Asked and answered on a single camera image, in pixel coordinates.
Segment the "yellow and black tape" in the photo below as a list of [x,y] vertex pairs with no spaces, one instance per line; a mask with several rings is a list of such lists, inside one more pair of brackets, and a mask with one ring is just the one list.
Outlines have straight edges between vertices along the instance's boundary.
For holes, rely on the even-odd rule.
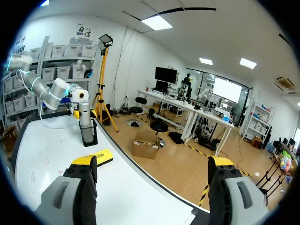
[[203,191],[203,194],[202,194],[202,197],[200,199],[200,202],[199,202],[198,206],[201,206],[201,204],[203,203],[203,201],[205,199],[205,196],[206,196],[206,193],[207,193],[207,190],[208,190],[209,187],[210,187],[210,185],[206,184],[205,189]]
[[[144,121],[144,122],[146,122],[146,123],[149,123],[147,120],[145,120],[145,119],[143,119],[142,117],[140,117],[140,116],[137,116],[140,120],[142,120],[142,121]],[[190,145],[188,145],[188,144],[184,144],[185,146],[188,146],[190,149],[192,149],[192,150],[194,150],[194,151],[196,151],[196,152],[198,152],[198,153],[200,153],[200,154],[202,154],[202,155],[204,155],[204,156],[206,156],[206,157],[209,157],[209,155],[207,155],[207,154],[205,154],[205,153],[203,153],[203,152],[201,152],[201,151],[199,151],[199,150],[197,150],[197,149],[195,149],[194,147],[192,147],[192,146],[190,146]],[[250,173],[247,173],[247,172],[244,172],[244,171],[242,171],[242,170],[239,170],[242,174],[244,174],[244,175],[246,175],[246,176],[248,176],[248,177],[252,177],[252,174],[250,174]]]

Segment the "white desk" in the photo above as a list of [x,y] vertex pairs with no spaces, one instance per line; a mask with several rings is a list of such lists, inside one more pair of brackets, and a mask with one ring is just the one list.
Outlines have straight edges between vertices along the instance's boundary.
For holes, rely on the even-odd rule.
[[[215,153],[215,155],[217,156],[220,153],[222,147],[224,146],[224,144],[225,144],[225,142],[227,140],[227,137],[229,136],[229,133],[230,133],[231,129],[234,128],[234,125],[232,123],[225,122],[224,120],[222,120],[221,118],[219,118],[219,117],[217,117],[217,116],[215,116],[213,114],[205,113],[203,110],[195,110],[195,115],[194,115],[192,124],[194,124],[196,122],[197,116],[204,117],[206,119],[214,121],[217,124],[221,124],[221,125],[225,126],[225,132],[222,135],[221,142],[218,145],[216,153]],[[190,126],[189,129],[187,130],[186,137],[185,137],[185,144],[194,135],[196,127],[194,128],[193,132],[192,132],[192,127],[193,126]]]
[[168,104],[171,104],[175,107],[178,107],[180,109],[183,109],[185,111],[188,111],[188,117],[187,117],[187,122],[186,122],[186,125],[185,127],[181,126],[181,125],[178,125],[177,123],[174,123],[173,121],[171,120],[168,120],[166,119],[165,117],[162,117],[160,115],[157,115],[157,117],[161,118],[162,120],[178,127],[178,128],[182,128],[183,129],[183,132],[182,132],[182,135],[181,135],[181,138],[182,140],[184,140],[184,138],[186,137],[186,133],[187,133],[187,130],[189,128],[189,126],[192,126],[193,124],[191,124],[191,120],[192,120],[192,117],[194,115],[194,107],[190,104],[187,104],[187,105],[184,105],[183,102],[179,101],[179,100],[170,100],[170,99],[167,99],[164,95],[162,94],[157,94],[153,91],[145,91],[145,90],[138,90],[138,94],[143,94],[145,98],[147,98],[147,96],[150,96],[150,97],[154,97],[156,99],[158,99],[159,101],[162,101],[162,102],[166,102]]
[[[30,209],[38,207],[42,192],[74,159],[109,149],[113,161],[97,168],[97,224],[189,225],[196,219],[208,224],[207,210],[181,198],[147,174],[99,123],[98,145],[85,148],[77,120],[70,118],[67,129],[50,129],[37,118],[30,120],[20,130],[12,158],[19,195]],[[45,122],[55,127],[67,120],[68,116],[59,116]]]

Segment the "yellow tripod stand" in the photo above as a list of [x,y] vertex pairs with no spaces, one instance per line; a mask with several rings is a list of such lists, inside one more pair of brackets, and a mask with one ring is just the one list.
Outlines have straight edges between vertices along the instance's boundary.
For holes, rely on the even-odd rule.
[[[104,104],[104,100],[103,100],[103,88],[105,87],[105,85],[103,85],[103,79],[104,79],[104,70],[105,70],[106,57],[108,54],[108,48],[109,48],[109,46],[106,47],[105,54],[103,56],[101,70],[100,70],[99,84],[98,84],[98,93],[96,94],[96,96],[94,98],[93,105],[95,104],[95,101],[97,99],[97,104],[96,104],[96,107],[94,110],[96,111],[96,115],[97,115],[97,118],[99,118],[100,123],[102,123],[104,120],[110,119],[114,128],[116,129],[116,131],[119,132],[119,129],[117,128],[116,124],[114,123],[112,116],[110,115],[106,105]],[[103,107],[108,115],[108,117],[105,118],[104,120],[102,119]]]

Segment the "ceiling light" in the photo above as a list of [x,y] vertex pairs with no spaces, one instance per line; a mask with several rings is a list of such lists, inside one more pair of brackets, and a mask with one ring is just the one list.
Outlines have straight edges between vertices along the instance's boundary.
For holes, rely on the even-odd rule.
[[200,59],[200,62],[201,62],[201,63],[208,64],[208,65],[212,65],[212,61],[211,61],[211,60],[202,59],[202,58],[199,58],[199,59]]
[[166,20],[164,20],[159,15],[142,20],[142,22],[150,26],[153,30],[164,30],[164,29],[173,28]]
[[47,5],[49,5],[49,0],[44,1],[44,2],[40,5],[40,7],[47,6]]
[[252,62],[250,60],[247,60],[247,59],[244,59],[244,58],[241,58],[240,59],[240,64],[242,66],[245,66],[245,67],[248,67],[250,69],[254,69],[254,67],[256,67],[257,63],[255,62]]

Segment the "air conditioner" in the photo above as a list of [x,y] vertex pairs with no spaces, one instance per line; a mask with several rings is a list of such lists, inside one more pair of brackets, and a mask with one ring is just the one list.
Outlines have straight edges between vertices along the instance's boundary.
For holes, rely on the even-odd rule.
[[277,90],[279,90],[283,94],[287,94],[287,95],[296,94],[295,85],[287,77],[281,76],[277,78],[276,81],[273,83],[273,85]]

